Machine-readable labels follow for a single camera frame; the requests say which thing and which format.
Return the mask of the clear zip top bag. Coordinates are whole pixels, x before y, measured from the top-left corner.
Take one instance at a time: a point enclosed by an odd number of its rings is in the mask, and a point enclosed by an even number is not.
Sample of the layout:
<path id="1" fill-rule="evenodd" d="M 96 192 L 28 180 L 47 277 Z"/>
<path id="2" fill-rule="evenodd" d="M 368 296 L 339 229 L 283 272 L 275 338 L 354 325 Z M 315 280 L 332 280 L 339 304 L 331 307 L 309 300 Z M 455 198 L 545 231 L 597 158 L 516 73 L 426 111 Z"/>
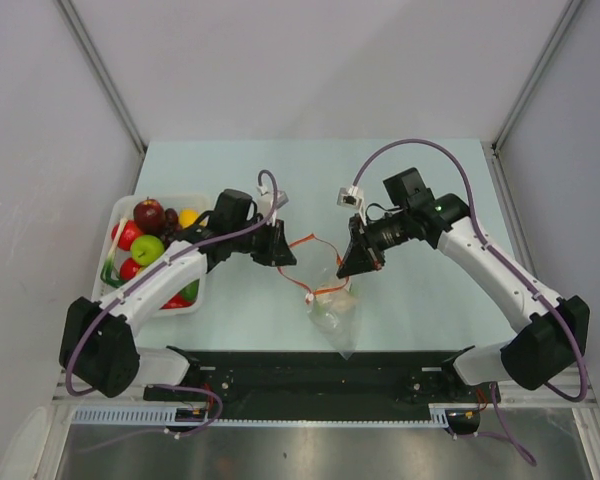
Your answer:
<path id="1" fill-rule="evenodd" d="M 297 264 L 278 273 L 303 292 L 306 314 L 331 349 L 344 360 L 355 353 L 360 333 L 360 298 L 350 277 L 338 278 L 343 258 L 337 247 L 311 233 L 290 243 Z"/>

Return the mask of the white cauliflower toy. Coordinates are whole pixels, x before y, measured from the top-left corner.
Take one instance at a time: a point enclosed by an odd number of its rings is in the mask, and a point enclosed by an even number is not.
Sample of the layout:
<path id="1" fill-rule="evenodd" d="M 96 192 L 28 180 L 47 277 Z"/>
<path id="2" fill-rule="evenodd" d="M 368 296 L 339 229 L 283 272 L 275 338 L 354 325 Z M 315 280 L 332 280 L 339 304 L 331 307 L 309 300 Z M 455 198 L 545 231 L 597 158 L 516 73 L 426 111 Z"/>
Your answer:
<path id="1" fill-rule="evenodd" d="M 349 284 L 336 287 L 326 285 L 313 294 L 310 318 L 323 327 L 344 326 L 354 316 L 358 299 L 351 292 Z"/>

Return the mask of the green red mango toy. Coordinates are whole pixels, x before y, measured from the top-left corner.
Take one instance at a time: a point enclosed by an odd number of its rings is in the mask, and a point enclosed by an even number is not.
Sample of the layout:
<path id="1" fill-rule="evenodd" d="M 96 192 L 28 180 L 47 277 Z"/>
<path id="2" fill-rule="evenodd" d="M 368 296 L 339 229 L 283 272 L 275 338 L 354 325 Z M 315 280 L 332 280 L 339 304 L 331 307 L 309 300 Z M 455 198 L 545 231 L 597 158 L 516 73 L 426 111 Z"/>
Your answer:
<path id="1" fill-rule="evenodd" d="M 195 280 L 182 288 L 179 295 L 188 303 L 195 303 L 199 293 L 200 281 Z"/>

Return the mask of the green apple toy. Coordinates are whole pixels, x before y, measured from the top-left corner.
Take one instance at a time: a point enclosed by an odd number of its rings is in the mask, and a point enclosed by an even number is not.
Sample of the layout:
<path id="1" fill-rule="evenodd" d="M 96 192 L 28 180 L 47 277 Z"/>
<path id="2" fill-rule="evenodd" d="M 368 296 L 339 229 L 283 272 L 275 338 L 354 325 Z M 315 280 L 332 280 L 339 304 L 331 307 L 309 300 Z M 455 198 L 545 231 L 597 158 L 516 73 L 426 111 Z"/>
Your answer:
<path id="1" fill-rule="evenodd" d="M 164 252 L 165 248 L 161 240 L 153 235 L 137 238 L 130 249 L 131 258 L 143 267 L 156 261 Z"/>

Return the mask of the dark red apple toy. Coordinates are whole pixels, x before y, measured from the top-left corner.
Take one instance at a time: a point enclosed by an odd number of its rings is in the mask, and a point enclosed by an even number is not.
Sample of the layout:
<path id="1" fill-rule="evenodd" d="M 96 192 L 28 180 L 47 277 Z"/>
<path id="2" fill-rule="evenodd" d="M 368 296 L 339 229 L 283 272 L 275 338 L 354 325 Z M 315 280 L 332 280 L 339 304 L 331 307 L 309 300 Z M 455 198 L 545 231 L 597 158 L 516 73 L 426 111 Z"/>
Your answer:
<path id="1" fill-rule="evenodd" d="M 146 198 L 134 206 L 133 220 L 143 233 L 158 236 L 166 225 L 165 210 L 157 200 Z"/>

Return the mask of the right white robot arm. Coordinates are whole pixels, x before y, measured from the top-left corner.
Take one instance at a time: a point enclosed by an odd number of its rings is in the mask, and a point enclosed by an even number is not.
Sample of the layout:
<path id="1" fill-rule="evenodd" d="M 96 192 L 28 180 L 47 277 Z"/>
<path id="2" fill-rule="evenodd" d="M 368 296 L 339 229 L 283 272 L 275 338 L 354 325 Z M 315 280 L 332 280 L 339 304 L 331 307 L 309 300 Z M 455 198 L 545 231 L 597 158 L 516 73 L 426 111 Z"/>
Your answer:
<path id="1" fill-rule="evenodd" d="M 443 393 L 464 401 L 478 384 L 512 380 L 536 390 L 584 354 L 589 306 L 546 287 L 474 230 L 469 206 L 455 194 L 435 197 L 415 168 L 383 182 L 394 210 L 378 220 L 350 218 L 350 243 L 338 278 L 378 271 L 385 251 L 409 240 L 428 243 L 460 266 L 500 308 L 515 332 L 501 344 L 469 347 L 441 376 Z"/>

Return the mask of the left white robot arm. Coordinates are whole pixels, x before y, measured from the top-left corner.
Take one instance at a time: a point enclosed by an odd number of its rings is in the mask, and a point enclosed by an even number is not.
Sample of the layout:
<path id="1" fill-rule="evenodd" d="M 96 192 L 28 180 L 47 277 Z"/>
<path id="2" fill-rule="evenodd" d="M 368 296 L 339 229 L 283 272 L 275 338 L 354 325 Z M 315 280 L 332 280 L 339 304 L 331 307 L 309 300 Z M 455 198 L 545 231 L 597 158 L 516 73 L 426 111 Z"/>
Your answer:
<path id="1" fill-rule="evenodd" d="M 143 272 L 98 300 L 75 300 L 67 311 L 59 354 L 68 393 L 79 395 L 72 384 L 78 378 L 89 392 L 108 398 L 134 385 L 166 387 L 182 400 L 194 397 L 201 376 L 186 353 L 174 347 L 140 349 L 135 338 L 176 294 L 192 284 L 203 289 L 207 274 L 234 254 L 266 267 L 295 265 L 277 216 L 287 201 L 280 190 L 262 189 L 252 198 L 226 189 L 206 225 L 179 232 Z"/>

